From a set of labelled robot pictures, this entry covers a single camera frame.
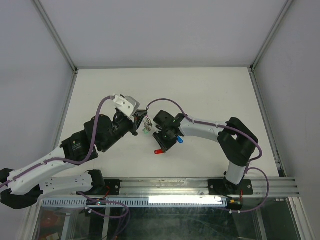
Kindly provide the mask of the key with red tag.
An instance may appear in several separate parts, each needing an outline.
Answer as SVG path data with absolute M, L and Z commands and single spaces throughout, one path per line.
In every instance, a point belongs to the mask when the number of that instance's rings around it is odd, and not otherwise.
M 156 150 L 154 151 L 154 154 L 155 154 L 155 155 L 160 155 L 160 154 L 165 154 L 165 153 L 166 153 L 166 151 L 163 150 L 163 149 L 156 149 Z

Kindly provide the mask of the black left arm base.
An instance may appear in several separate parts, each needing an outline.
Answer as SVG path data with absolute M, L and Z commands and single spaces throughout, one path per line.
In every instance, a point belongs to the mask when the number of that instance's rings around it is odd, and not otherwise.
M 91 187 L 88 191 L 80 192 L 86 196 L 118 196 L 121 189 L 120 179 L 104 179 L 100 170 L 89 170 L 88 174 L 92 179 Z

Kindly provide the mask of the metal keyring with clips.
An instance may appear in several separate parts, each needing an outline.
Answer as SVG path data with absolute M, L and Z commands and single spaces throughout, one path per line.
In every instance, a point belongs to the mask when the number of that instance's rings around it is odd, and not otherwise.
M 144 128 L 148 129 L 149 132 L 153 129 L 153 123 L 152 120 L 149 118 L 148 113 L 146 113 L 144 119 L 143 119 Z

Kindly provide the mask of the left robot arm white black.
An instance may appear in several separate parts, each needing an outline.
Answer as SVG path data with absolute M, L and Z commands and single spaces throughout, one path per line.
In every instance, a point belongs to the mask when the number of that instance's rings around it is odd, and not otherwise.
M 72 192 L 97 195 L 105 191 L 106 183 L 100 170 L 87 170 L 71 177 L 55 175 L 98 158 L 127 133 L 137 136 L 137 130 L 147 115 L 137 110 L 127 117 L 117 110 L 113 118 L 99 114 L 84 124 L 84 129 L 61 142 L 48 155 L 19 170 L 0 171 L 0 202 L 14 210 L 28 208 L 38 199 Z

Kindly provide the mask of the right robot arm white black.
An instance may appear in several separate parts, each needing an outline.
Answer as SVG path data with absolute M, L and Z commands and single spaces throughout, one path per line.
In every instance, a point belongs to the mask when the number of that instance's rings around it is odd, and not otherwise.
M 229 164 L 222 183 L 213 190 L 223 196 L 240 194 L 245 170 L 259 140 L 238 118 L 205 123 L 189 120 L 182 113 L 174 117 L 161 110 L 153 121 L 158 128 L 153 137 L 164 153 L 179 142 L 179 137 L 198 137 L 218 143 Z

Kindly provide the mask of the key with blue tag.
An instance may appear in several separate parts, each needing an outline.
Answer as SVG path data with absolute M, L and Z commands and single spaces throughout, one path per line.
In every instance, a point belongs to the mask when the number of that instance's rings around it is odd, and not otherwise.
M 183 139 L 182 139 L 180 136 L 177 136 L 177 142 L 180 143 L 180 144 L 182 144 L 184 141 L 183 141 Z

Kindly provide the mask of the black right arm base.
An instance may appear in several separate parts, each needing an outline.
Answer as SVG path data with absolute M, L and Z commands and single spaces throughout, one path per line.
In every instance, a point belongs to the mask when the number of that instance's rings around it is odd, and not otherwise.
M 252 182 L 250 179 L 242 179 L 239 184 L 234 184 L 226 180 L 226 178 L 215 178 L 207 181 L 208 192 L 211 196 L 250 196 L 254 194 Z

